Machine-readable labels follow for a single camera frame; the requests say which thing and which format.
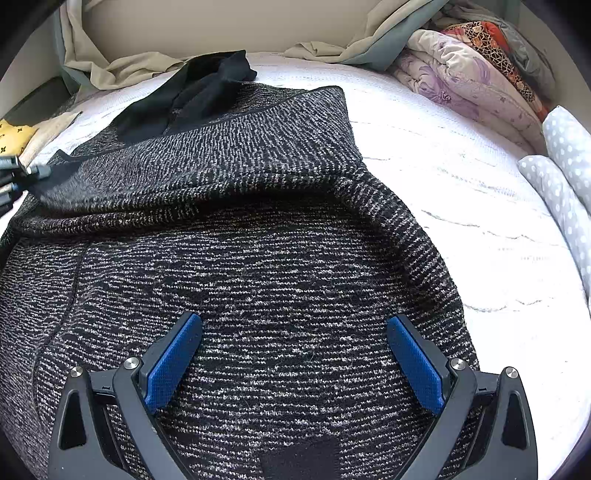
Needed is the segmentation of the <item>grey polka dot pillow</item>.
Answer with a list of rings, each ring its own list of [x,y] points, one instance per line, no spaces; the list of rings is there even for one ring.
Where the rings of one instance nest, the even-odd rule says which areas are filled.
[[[587,307],[590,307],[590,214],[550,158],[528,155],[519,160],[517,166],[561,231],[576,264]]]

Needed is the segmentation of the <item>black white knit jacket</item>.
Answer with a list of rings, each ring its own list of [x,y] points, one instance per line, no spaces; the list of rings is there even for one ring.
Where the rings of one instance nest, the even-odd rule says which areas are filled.
[[[116,367],[185,312],[204,337],[159,421],[200,479],[262,478],[311,439],[339,478],[394,478],[430,423],[394,315],[478,365],[445,262],[363,164],[339,87],[202,56],[50,165],[1,240],[1,427],[37,479],[68,371]]]

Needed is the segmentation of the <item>beige crumpled bed sheet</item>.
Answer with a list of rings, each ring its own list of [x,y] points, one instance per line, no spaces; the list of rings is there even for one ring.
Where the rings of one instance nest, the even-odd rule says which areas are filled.
[[[63,71],[116,90],[202,54],[245,50],[384,71],[442,1],[66,1],[53,15]]]

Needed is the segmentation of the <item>lilac floral quilt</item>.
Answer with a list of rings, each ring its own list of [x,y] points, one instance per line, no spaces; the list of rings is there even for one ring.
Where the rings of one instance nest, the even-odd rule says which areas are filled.
[[[542,122],[516,87],[466,43],[414,32],[388,72],[411,91],[477,122],[529,154],[544,154]]]

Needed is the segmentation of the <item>orange leopard print fabric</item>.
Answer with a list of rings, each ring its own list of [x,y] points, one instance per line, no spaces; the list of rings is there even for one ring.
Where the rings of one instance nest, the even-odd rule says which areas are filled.
[[[471,21],[451,25],[442,33],[461,41],[483,56],[513,85],[539,120],[545,120],[548,109],[510,59],[509,44],[498,26],[489,21]]]

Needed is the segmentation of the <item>yellow patterned pillow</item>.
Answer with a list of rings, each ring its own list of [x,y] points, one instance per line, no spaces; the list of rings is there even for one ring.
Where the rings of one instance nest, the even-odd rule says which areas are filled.
[[[0,122],[0,156],[20,156],[37,128],[27,125],[11,125],[7,120]]]

